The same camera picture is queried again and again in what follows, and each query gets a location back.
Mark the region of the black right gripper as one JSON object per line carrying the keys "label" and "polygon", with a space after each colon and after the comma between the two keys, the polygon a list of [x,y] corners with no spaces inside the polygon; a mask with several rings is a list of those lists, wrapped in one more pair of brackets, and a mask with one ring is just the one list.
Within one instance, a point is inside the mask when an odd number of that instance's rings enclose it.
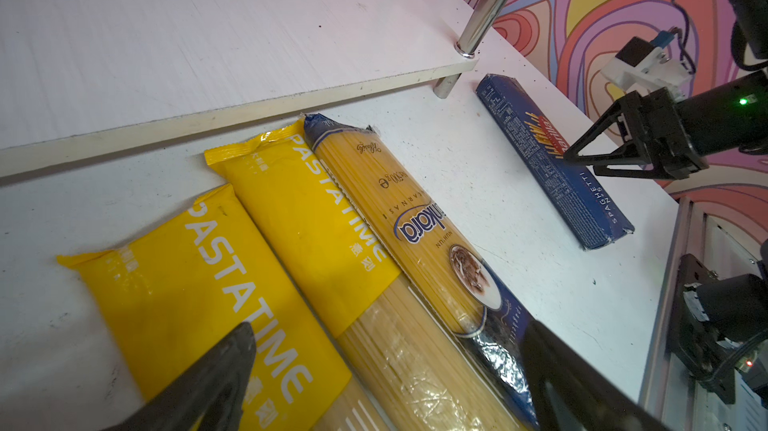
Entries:
{"label": "black right gripper", "polygon": [[[621,146],[610,153],[581,154],[614,124],[623,131]],[[636,179],[686,179],[708,168],[665,89],[647,95],[632,91],[616,100],[564,152],[564,159],[592,164],[595,175]]]}

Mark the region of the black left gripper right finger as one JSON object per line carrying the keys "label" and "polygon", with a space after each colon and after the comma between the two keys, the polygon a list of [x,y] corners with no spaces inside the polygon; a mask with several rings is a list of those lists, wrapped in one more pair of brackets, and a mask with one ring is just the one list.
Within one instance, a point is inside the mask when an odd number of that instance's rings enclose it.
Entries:
{"label": "black left gripper right finger", "polygon": [[541,430],[664,430],[542,322],[531,321],[522,363]]}

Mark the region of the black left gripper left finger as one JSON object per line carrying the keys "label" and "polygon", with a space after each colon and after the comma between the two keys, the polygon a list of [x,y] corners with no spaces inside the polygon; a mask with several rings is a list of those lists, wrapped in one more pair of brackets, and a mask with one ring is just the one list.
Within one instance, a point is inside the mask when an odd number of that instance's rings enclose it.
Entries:
{"label": "black left gripper left finger", "polygon": [[237,430],[255,362],[252,326],[242,322],[114,430]]}

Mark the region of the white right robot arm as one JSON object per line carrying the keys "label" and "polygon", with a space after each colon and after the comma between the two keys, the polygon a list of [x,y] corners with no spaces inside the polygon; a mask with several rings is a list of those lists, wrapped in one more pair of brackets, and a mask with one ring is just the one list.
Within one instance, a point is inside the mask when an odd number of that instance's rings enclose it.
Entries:
{"label": "white right robot arm", "polygon": [[730,54],[743,76],[698,95],[681,90],[698,68],[686,45],[692,19],[652,41],[634,37],[602,74],[617,99],[564,153],[600,176],[682,180],[707,156],[767,152],[767,0],[728,0],[735,13]]}

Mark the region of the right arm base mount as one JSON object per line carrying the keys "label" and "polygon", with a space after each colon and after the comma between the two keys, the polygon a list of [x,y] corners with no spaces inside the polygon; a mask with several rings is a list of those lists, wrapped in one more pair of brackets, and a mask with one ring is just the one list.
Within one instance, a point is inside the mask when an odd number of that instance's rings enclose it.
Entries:
{"label": "right arm base mount", "polygon": [[667,348],[723,403],[736,401],[737,364],[767,340],[767,246],[757,275],[719,279],[692,254],[680,258]]}

